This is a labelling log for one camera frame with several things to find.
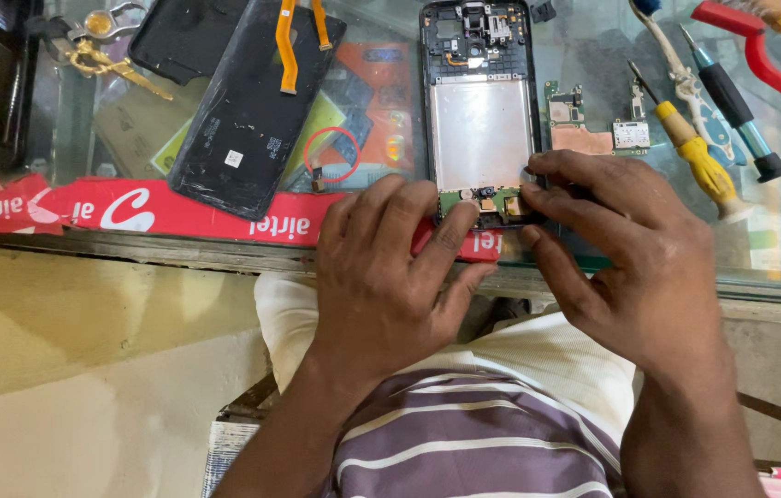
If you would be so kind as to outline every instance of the orange flex cable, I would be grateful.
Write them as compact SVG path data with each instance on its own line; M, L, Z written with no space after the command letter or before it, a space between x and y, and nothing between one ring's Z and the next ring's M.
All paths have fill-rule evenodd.
M450 52L446 52L446 60L449 61L450 65L467 65L467 62L455 62L454 60L452 60Z
M314 7L314 19L317 21L317 34L319 34L319 49L321 51L332 50L330 33L326 29L326 9L323 9L323 0L313 0L311 6Z
M295 13L295 0L283 0L280 10L280 19L277 21L277 48L280 50L280 59L283 61L283 84L280 91L296 95L295 83L298 81L298 63L295 60L295 52L292 51L290 31L292 29L292 15Z

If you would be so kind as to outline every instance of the striped shirt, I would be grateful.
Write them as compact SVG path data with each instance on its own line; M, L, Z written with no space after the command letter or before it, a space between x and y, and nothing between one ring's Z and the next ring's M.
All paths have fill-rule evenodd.
M623 496L596 425L503 375L420 370L384 381L341 434L326 498Z

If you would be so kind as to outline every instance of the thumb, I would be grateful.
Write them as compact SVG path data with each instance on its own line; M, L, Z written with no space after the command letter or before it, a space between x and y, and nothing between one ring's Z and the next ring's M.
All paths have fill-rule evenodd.
M450 342L454 340L462 326L464 314L470 308L470 299L484 279L497 270L495 263L476 263L464 268L449 288L440 294L434 306L434 333L449 338Z
M601 309L604 301L556 236L538 225L529 225L522 229L521 238L531 247L538 270L570 323L575 315L590 316Z

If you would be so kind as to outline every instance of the person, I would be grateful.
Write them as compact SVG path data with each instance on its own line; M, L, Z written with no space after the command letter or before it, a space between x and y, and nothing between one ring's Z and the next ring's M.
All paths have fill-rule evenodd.
M529 169L562 187L522 198L613 266L588 279L551 232L526 227L562 312L452 345L496 269L470 265L441 291L477 207L456 205L412 256L435 185L392 175L338 201L316 281L257 283L283 395L213 496L765 495L710 228L639 160L561 151Z

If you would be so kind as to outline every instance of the airtel logo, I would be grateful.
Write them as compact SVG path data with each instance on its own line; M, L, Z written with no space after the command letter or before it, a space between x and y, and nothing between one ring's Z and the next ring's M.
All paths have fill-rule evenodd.
M148 202L148 198L151 198L151 192L148 189L135 189L113 201L108 207L108 210L105 211L105 214L102 214L102 220L98 223L98 226L105 230L114 231L149 231L151 227L154 226L154 221L157 219L154 216L154 213L150 211L136 214L128 220L113 221L114 211L126 202L127 199L133 197L136 198L132 201L132 207L141 209L141 207L144 206L144 203Z

